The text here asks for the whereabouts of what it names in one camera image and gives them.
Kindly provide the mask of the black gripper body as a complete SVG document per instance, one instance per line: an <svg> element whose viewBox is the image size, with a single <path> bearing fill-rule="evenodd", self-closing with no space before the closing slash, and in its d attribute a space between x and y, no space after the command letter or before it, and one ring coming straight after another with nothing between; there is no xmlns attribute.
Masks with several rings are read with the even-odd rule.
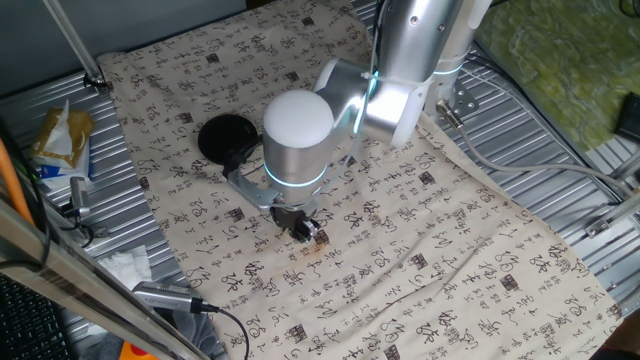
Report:
<svg viewBox="0 0 640 360"><path fill-rule="evenodd" d="M270 214L275 224L282 229L310 229L310 218L303 210L289 210L281 207L271 207Z"/></svg>

